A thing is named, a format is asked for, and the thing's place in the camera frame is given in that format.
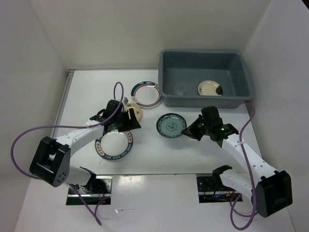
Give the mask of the blue green patterned plate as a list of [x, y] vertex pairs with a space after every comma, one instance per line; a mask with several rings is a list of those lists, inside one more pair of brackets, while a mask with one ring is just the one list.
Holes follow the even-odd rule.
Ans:
[[186, 128], [186, 120], [175, 113], [164, 114], [156, 122], [157, 132], [165, 138], [178, 138]]

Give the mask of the white plate dark green rim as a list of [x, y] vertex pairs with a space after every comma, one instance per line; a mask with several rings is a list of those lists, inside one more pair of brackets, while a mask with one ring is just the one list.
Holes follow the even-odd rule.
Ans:
[[130, 131], [113, 130], [95, 140], [97, 154], [106, 161], [119, 161], [128, 155], [133, 147]]

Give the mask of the white plate red teal rim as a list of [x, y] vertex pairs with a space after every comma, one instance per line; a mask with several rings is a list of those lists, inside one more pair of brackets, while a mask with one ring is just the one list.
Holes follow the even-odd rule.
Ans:
[[141, 108], [152, 108], [162, 101], [158, 84], [151, 81], [137, 83], [130, 95], [133, 102]]

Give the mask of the clear plastic cup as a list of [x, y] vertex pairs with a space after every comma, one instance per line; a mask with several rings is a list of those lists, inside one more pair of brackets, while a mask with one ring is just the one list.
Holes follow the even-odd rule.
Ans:
[[184, 84], [177, 84], [175, 86], [175, 95], [184, 95], [186, 92], [186, 86]]

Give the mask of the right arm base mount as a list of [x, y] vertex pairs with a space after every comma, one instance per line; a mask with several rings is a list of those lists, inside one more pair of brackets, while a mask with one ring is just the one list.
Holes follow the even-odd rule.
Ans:
[[234, 201], [239, 193], [229, 187], [217, 187], [211, 174], [197, 174], [199, 203], [225, 203]]

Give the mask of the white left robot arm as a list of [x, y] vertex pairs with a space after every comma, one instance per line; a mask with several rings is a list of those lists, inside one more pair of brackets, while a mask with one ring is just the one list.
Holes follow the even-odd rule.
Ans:
[[84, 126], [57, 137], [41, 139], [29, 171], [53, 187], [63, 183], [79, 185], [85, 193], [96, 189], [97, 175], [84, 167], [72, 167], [71, 157], [90, 142], [105, 134], [127, 132], [141, 128], [133, 109], [127, 109], [120, 101], [110, 100], [106, 109], [90, 117]]

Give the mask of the cream plate black spot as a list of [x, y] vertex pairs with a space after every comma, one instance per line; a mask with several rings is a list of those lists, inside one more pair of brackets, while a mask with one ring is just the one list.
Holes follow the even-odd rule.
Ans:
[[217, 82], [206, 80], [198, 85], [198, 93], [201, 96], [222, 96], [223, 89]]

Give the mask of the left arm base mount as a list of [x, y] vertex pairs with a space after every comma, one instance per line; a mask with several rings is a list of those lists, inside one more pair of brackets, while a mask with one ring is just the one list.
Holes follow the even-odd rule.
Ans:
[[84, 167], [70, 168], [69, 184], [66, 205], [110, 205], [113, 177], [110, 175], [95, 174]]

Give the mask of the cream plate small motifs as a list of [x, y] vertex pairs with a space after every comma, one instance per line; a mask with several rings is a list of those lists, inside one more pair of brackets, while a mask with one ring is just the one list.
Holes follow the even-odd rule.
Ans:
[[130, 102], [130, 103], [126, 104], [126, 108], [127, 109], [133, 109], [137, 121], [141, 122], [141, 120], [142, 120], [142, 110], [138, 105]]

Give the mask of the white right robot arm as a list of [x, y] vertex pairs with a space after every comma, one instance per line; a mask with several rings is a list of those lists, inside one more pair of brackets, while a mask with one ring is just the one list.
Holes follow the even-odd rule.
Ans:
[[248, 173], [245, 177], [224, 165], [212, 171], [212, 185], [216, 190], [225, 187], [236, 190], [251, 200], [254, 211], [266, 218], [293, 203], [292, 181], [286, 171], [278, 171], [264, 161], [241, 138], [232, 124], [224, 124], [214, 106], [201, 109], [198, 118], [182, 134], [200, 141], [208, 136], [228, 152]]

